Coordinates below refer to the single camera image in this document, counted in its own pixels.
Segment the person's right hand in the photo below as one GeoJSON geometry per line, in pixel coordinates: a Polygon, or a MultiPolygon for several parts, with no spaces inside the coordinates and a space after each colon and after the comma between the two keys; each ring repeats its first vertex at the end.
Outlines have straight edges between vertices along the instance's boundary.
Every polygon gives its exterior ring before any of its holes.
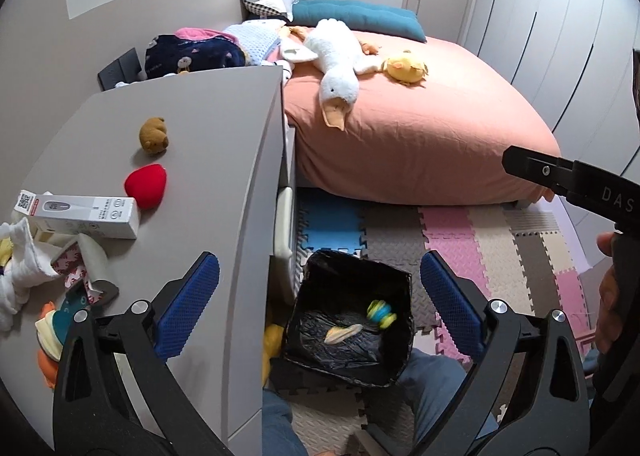
{"type": "Polygon", "coordinates": [[[623,321],[616,311],[620,288],[615,278],[615,269],[611,267],[603,275],[599,287],[600,305],[596,326],[596,347],[601,354],[611,349],[614,341],[620,337],[623,321]]]}

